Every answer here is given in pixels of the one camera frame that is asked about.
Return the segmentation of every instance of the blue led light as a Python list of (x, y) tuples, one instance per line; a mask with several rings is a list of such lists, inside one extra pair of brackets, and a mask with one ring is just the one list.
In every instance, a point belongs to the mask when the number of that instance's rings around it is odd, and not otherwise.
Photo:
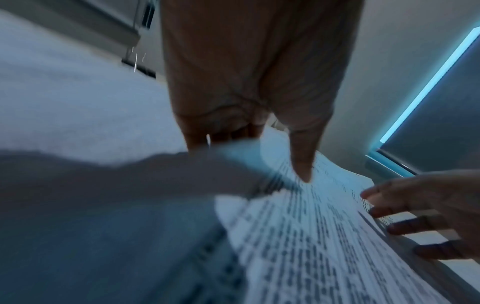
[(463, 40), (463, 42), (458, 46), (455, 52), (450, 56), (450, 58), (443, 64), (440, 70), (435, 74), (435, 76), (428, 82), (428, 84), (423, 88), (420, 94), (411, 102), (408, 108), (400, 115), (400, 117), (395, 121), (395, 123), (390, 127), (390, 129), (385, 133), (385, 135), (380, 139), (380, 142), (385, 143), (392, 136), (392, 134), (399, 128), (399, 126), (407, 119), (407, 117), (415, 110), (415, 108), (422, 102), (425, 96), (430, 93), (440, 79), (450, 70), (450, 68), (457, 62), (457, 60), (465, 53), (469, 46), (478, 38), (480, 35), (480, 27), (474, 28), (470, 34)]

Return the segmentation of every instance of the gray surface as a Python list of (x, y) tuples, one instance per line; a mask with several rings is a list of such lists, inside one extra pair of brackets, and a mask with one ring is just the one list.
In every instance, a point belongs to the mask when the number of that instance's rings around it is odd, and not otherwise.
[(480, 169), (480, 39), (382, 145), (416, 172)]

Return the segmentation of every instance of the blurry hand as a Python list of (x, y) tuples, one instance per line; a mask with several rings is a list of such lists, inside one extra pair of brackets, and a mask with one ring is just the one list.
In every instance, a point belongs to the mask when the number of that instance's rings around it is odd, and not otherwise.
[(189, 149), (259, 137), (271, 112), (309, 181), (364, 0), (162, 0), (170, 98)]
[(455, 229), (461, 240), (417, 246), (416, 254), (427, 259), (480, 257), (480, 170), (459, 170), (398, 179), (361, 194), (374, 207), (374, 218), (413, 210), (434, 209), (435, 216), (422, 216), (391, 224), (394, 235)]

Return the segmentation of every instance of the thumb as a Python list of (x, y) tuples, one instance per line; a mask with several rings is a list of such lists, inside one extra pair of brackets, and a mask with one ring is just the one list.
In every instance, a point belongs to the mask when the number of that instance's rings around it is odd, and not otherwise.
[(326, 124), (322, 125), (321, 128), (291, 131), (290, 133), (291, 163), (294, 171), (306, 183), (312, 179), (315, 153), (317, 152), (325, 126)]

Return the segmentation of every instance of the hand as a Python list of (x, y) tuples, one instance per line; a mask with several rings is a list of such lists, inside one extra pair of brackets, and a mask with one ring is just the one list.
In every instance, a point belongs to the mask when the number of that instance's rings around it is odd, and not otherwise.
[(189, 149), (259, 137), (271, 112), (309, 181), (364, 0), (164, 0), (166, 73)]
[(391, 224), (394, 235), (455, 229), (461, 240), (417, 246), (427, 259), (480, 257), (480, 170), (459, 170), (398, 179), (367, 189), (361, 197), (374, 207), (374, 218), (406, 211), (434, 209), (438, 215)]

